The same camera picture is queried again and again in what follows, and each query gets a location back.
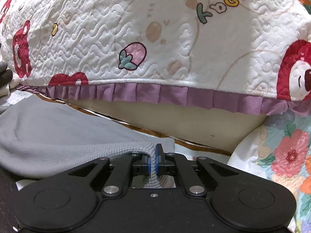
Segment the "beige mattress side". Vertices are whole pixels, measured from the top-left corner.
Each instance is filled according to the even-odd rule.
[[[233,152],[235,147],[266,119],[264,115],[245,115],[173,104],[66,101],[133,125],[229,152]]]

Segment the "pink flower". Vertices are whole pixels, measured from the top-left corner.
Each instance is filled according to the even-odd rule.
[[[293,177],[297,175],[306,160],[309,134],[297,129],[291,137],[284,137],[279,146],[274,150],[275,161],[271,164],[272,171],[277,176],[286,175]]]

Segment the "flower center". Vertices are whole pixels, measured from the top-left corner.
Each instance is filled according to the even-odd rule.
[[[294,162],[297,159],[297,156],[298,156],[298,153],[296,152],[296,150],[292,150],[292,151],[287,153],[286,160],[289,163],[292,163],[292,162]]]

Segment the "bear nose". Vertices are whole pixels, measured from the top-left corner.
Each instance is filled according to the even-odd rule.
[[[155,21],[149,24],[146,30],[146,38],[150,43],[156,42],[162,33],[162,26],[159,22]]]
[[[307,91],[311,90],[311,69],[308,69],[304,73],[304,87]]]

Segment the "brown strip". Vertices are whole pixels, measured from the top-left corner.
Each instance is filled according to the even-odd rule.
[[[91,116],[97,116],[83,108],[80,108],[79,106],[76,106],[76,105],[73,105],[73,104],[70,104],[70,103],[65,103],[65,102],[59,102],[59,101],[56,101],[56,100],[52,100],[50,98],[46,98],[40,94],[36,94],[40,99],[42,100],[45,100],[47,102],[51,102],[51,103],[60,103],[60,104],[67,104],[68,106],[70,106],[71,108],[75,109],[75,110],[78,110],[84,114],[87,114],[87,115],[91,115]],[[142,127],[138,127],[138,126],[134,126],[132,124],[129,124],[129,123],[123,123],[121,120],[117,120],[115,118],[112,118],[110,116],[108,116],[108,118],[111,118],[113,121],[125,126],[125,127],[128,127],[129,129],[131,130],[135,130],[135,131],[139,131],[139,132],[143,132],[145,134],[149,134],[149,135],[153,135],[155,137],[160,137],[160,138],[165,138],[165,137],[170,137],[168,135],[165,135],[161,132],[157,132],[157,131],[153,131],[153,130],[148,130],[148,129],[145,129],[145,128],[142,128]],[[202,152],[213,152],[213,153],[217,153],[217,154],[222,154],[222,155],[226,155],[226,156],[231,156],[232,152],[227,152],[227,151],[224,151],[224,150],[221,150],[221,149],[216,149],[216,148],[211,148],[211,147],[208,147],[208,146],[204,146],[204,145],[200,145],[200,144],[197,144],[197,143],[193,143],[193,142],[190,142],[190,141],[186,141],[186,140],[183,140],[183,139],[179,139],[179,138],[175,138],[175,137],[171,137],[175,140],[175,143],[176,144],[179,144],[181,146],[184,146],[190,150],[193,150],[193,151],[202,151]]]

